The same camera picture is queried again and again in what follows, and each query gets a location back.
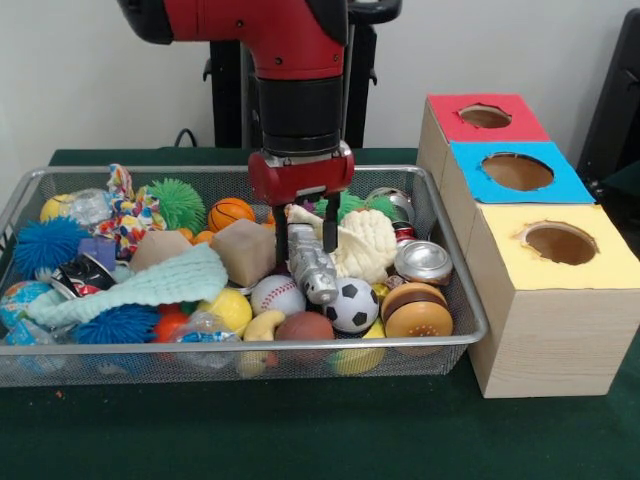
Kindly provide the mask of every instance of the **toy hamburger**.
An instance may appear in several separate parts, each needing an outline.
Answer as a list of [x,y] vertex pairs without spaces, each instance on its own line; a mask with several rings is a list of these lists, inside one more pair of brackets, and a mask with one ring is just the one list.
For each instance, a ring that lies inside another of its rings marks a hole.
[[[387,338],[448,337],[453,319],[447,301],[435,287],[406,283],[393,289],[382,304],[382,321]],[[398,350],[407,355],[429,355],[441,347],[409,347]]]

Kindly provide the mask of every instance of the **baseball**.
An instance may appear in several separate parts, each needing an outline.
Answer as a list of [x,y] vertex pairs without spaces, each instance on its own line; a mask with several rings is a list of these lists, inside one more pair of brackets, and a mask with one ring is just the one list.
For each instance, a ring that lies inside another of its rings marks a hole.
[[271,275],[262,279],[251,292],[254,315],[278,310],[285,315],[304,312],[307,302],[298,286],[289,277]]

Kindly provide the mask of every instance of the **soccer ball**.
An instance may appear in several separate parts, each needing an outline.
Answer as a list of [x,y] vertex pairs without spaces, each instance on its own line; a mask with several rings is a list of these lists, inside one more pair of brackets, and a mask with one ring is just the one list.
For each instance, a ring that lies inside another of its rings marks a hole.
[[338,298],[323,307],[333,328],[343,333],[367,330],[378,318],[378,296],[364,280],[339,278]]

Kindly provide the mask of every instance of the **round hole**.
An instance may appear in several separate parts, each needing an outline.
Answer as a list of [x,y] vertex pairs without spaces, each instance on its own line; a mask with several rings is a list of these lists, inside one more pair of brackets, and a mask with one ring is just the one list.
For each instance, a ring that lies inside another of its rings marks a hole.
[[482,168],[503,187],[528,192],[553,182],[553,170],[540,160],[516,153],[496,153],[482,162]]
[[463,108],[459,113],[462,120],[474,127],[505,128],[511,125],[511,115],[499,107],[476,104]]
[[534,227],[527,233],[525,241],[543,258],[568,265],[582,265],[598,253],[596,242],[590,235],[564,223]]

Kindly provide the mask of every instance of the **white wall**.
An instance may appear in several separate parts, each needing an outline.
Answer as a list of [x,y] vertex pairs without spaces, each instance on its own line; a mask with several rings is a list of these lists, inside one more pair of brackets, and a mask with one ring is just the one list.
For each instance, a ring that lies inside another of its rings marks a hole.
[[[582,147],[634,0],[405,0],[380,26],[368,146],[417,146],[425,94],[524,94],[563,151]],[[0,0],[0,203],[57,148],[212,144],[205,45],[147,45],[115,0]]]

